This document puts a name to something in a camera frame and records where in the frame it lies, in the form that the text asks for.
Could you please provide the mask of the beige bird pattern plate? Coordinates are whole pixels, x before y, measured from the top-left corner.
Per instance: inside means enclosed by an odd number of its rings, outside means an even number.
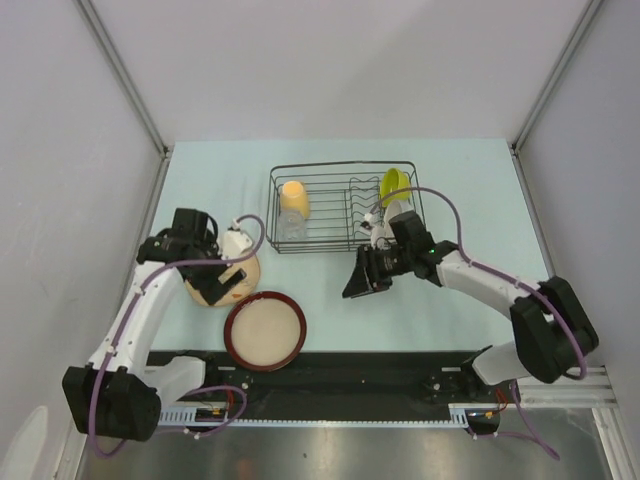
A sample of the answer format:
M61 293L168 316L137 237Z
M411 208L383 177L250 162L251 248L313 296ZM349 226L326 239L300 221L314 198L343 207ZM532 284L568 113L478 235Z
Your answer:
M206 305L199 293L199 288L202 285L219 282L219 276L229 268L242 268L246 272L246 278L242 283L236 285L233 289L226 290L226 294L215 305ZM227 267L192 267L191 273L192 275L185 280L185 287L191 297L202 306L223 307L235 304L243 300L255 290L260 280L261 268L257 256L254 255L249 259L246 259L239 263L231 264Z

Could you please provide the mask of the red rimmed round plate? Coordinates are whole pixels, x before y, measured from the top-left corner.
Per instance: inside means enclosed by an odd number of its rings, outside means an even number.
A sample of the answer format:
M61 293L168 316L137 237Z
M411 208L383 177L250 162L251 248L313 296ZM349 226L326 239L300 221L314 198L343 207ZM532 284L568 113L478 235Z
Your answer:
M224 325L227 353L241 367L255 372L279 370L301 352L307 321L291 297L262 291L238 303Z

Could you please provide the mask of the black wire dish rack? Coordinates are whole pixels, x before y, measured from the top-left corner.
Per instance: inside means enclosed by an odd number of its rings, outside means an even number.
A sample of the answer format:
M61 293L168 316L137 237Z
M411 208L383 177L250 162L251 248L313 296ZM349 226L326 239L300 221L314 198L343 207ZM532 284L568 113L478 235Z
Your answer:
M355 251L369 242L359 231L363 216L380 199L380 182L397 168L419 185L417 170L410 161L338 161L280 165L271 169L267 203L267 240L280 254L311 254ZM310 201L307 236L303 241L283 242L278 238L282 212L280 190L290 180L302 182Z

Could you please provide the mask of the white bowl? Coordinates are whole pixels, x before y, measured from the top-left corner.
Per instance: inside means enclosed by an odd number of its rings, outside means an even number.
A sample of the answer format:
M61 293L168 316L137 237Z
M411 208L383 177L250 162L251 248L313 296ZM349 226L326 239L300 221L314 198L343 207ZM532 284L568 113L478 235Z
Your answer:
M403 213L413 211L414 207L407 200L393 199L385 208L383 221L385 226L389 226L392 219Z

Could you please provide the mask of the clear plastic cup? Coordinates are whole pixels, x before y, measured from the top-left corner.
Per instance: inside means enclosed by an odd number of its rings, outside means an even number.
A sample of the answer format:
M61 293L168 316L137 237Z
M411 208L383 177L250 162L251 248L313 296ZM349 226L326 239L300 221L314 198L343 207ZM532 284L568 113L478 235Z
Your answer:
M278 238L283 242L298 242L306 239L306 219L295 209L283 210L278 219Z

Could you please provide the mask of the yellow mug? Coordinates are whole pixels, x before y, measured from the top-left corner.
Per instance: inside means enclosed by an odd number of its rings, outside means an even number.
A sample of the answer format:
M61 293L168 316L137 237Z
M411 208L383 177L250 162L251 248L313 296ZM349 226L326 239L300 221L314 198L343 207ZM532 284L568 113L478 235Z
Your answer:
M305 185L297 180L285 182L280 190L282 210L299 212L304 219L310 217L310 201Z

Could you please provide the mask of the green bowl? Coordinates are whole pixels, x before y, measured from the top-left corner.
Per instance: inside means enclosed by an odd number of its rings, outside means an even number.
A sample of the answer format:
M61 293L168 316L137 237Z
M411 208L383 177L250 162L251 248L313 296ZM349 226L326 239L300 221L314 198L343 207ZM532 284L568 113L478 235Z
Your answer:
M381 205L386 208L393 200L407 201L411 195L409 176L397 169L389 169L380 182Z

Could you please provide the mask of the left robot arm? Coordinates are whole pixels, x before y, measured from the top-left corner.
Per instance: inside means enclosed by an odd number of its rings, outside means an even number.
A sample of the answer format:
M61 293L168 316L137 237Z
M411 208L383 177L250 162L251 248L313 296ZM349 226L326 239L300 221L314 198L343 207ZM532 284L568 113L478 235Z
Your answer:
M251 238L239 220L221 231L208 213L178 208L169 227L141 243L129 291L104 340L62 379L80 433L147 441L163 408L190 393L207 400L219 392L220 374L200 358L179 355L151 373L147 359L175 294L191 287L216 304L245 279L240 264L263 240Z

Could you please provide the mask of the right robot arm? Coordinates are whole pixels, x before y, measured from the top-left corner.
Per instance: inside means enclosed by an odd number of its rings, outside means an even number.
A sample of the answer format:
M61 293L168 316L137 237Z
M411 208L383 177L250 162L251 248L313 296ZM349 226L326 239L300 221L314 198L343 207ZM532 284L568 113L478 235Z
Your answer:
M414 211L391 218L387 247L361 245L342 296L353 299L388 290L396 276L414 274L438 287L464 293L510 321L514 340L476 352L464 366L463 393L484 401L497 385L532 376L552 384L580 367L599 337L568 281L554 276L527 284L503 272L468 262L450 241L435 242Z

